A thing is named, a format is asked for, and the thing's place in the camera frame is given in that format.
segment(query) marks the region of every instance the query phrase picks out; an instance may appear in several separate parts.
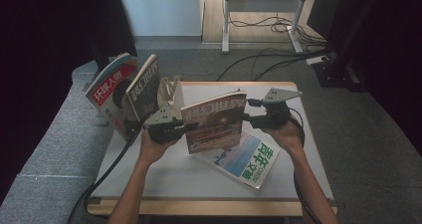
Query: magazine cover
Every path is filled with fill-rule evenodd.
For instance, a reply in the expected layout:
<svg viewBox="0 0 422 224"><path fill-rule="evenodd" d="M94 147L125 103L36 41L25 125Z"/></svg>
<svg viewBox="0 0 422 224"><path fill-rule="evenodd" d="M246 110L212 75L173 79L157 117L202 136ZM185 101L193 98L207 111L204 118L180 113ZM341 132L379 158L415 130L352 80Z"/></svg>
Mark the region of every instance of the magazine cover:
<svg viewBox="0 0 422 224"><path fill-rule="evenodd" d="M236 180L259 189L279 152L278 146L262 142L242 130L239 144L195 153L193 156Z"/></svg>
<svg viewBox="0 0 422 224"><path fill-rule="evenodd" d="M151 55L126 90L136 120L140 123L159 110L157 94L160 82L158 59Z"/></svg>
<svg viewBox="0 0 422 224"><path fill-rule="evenodd" d="M239 143L245 92L233 92L181 109L189 153Z"/></svg>
<svg viewBox="0 0 422 224"><path fill-rule="evenodd" d="M127 140L127 122L133 119L133 110L125 91L137 73L137 58L123 54L113 60L88 88L86 96L118 133Z"/></svg>

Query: hand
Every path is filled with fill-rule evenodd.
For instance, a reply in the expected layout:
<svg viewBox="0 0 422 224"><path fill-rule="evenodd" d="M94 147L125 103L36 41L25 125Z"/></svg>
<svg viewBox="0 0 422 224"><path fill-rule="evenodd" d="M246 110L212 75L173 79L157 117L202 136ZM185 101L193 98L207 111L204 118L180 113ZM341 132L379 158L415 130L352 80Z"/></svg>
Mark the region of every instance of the hand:
<svg viewBox="0 0 422 224"><path fill-rule="evenodd" d="M151 139L148 129L144 129L142 132L141 146L137 164L149 166L152 163L158 161L162 155L164 155L165 150L167 150L169 146L173 145L177 141L178 140L172 140L164 144L158 144Z"/></svg>
<svg viewBox="0 0 422 224"><path fill-rule="evenodd" d="M261 131L269 134L288 154L303 149L300 132L290 121L279 128L262 128Z"/></svg>

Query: book cover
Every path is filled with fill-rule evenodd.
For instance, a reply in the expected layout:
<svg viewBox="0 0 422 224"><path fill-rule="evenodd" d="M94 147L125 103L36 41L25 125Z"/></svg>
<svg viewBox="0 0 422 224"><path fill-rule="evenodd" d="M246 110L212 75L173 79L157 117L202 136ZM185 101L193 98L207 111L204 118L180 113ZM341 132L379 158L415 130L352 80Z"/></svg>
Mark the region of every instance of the book cover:
<svg viewBox="0 0 422 224"><path fill-rule="evenodd" d="M159 109L157 94L160 82L158 58L151 55L126 90L136 120L140 123Z"/></svg>
<svg viewBox="0 0 422 224"><path fill-rule="evenodd" d="M189 153L238 144L246 101L246 93L238 91L182 108Z"/></svg>
<svg viewBox="0 0 422 224"><path fill-rule="evenodd" d="M126 109L124 94L136 71L137 58L128 53L122 54L97 75L86 93L91 103L125 140L127 140L125 123L132 111Z"/></svg>
<svg viewBox="0 0 422 224"><path fill-rule="evenodd" d="M259 189L279 152L278 146L263 142L242 130L239 144L194 153L193 156L236 180Z"/></svg>

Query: gray carpet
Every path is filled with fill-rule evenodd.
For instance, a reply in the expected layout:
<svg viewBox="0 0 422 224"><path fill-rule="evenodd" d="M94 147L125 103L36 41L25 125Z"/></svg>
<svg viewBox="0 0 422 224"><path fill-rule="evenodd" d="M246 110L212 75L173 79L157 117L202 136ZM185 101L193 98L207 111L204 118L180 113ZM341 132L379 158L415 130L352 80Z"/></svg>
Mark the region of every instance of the gray carpet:
<svg viewBox="0 0 422 224"><path fill-rule="evenodd" d="M234 62L260 50L231 50L229 55L217 49L138 51L142 61L151 53L158 55L162 76L216 81ZM254 74L284 59L259 58ZM253 63L250 59L235 65L221 81L250 81ZM111 134L109 127L99 125L102 118L90 110L82 92L95 71L94 63L74 71L68 98L1 206L0 223L64 223L95 180ZM275 69L259 81L294 82L304 93L341 223L422 223L422 158L370 94L321 88L305 61ZM179 223L166 220L155 223ZM104 220L78 210L74 223Z"/></svg>

